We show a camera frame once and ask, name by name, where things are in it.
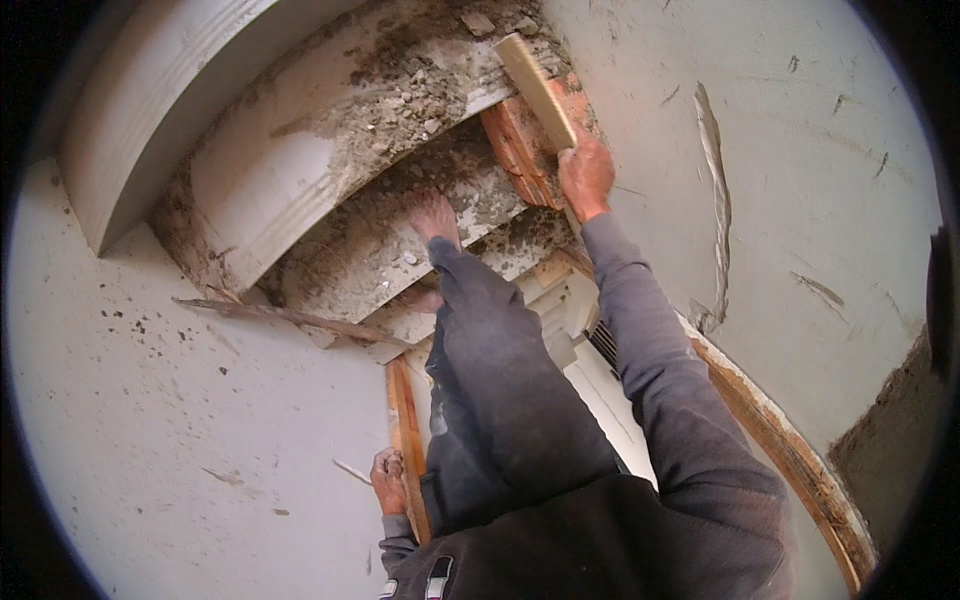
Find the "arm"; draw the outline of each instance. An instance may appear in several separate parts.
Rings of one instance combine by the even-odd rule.
[[[387,577],[393,577],[408,556],[417,551],[410,519],[407,518],[407,494],[403,488],[403,461],[399,450],[392,446],[381,450],[373,457],[370,481],[383,511],[383,540],[378,544],[383,550],[380,561]]]
[[[611,214],[609,153],[586,132],[578,142],[561,155],[561,186],[584,224],[617,371],[646,436],[661,503],[791,545],[783,483],[752,455],[649,265]]]

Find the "dark pants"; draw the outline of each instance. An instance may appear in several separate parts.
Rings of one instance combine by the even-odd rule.
[[[540,317],[515,284],[434,237],[444,305],[423,500],[435,536],[483,525],[617,473],[613,449],[547,354]]]

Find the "gray sleeve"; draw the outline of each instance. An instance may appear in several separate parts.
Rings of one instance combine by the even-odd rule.
[[[754,458],[640,250],[610,213],[587,221],[582,233],[661,503],[790,547],[785,486]]]
[[[387,577],[392,578],[396,568],[417,551],[417,538],[407,515],[384,515],[382,520],[383,540],[379,546],[383,555],[380,562],[387,571]]]

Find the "man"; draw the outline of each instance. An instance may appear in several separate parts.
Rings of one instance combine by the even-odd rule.
[[[607,204],[610,154],[580,129],[560,182],[593,262],[617,371],[660,493],[619,473],[516,286],[460,252],[453,210],[415,192],[411,223],[440,277],[421,478],[434,539],[405,515],[401,457],[371,480],[383,509],[383,598],[788,598],[786,490],[751,454],[666,297]]]

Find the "leg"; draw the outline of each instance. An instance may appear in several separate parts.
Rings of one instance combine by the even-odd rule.
[[[459,251],[453,211],[436,191],[420,194],[411,222],[429,240],[444,298],[428,362],[438,430],[427,452],[444,519],[497,516],[615,473],[606,436],[550,360],[516,286]]]

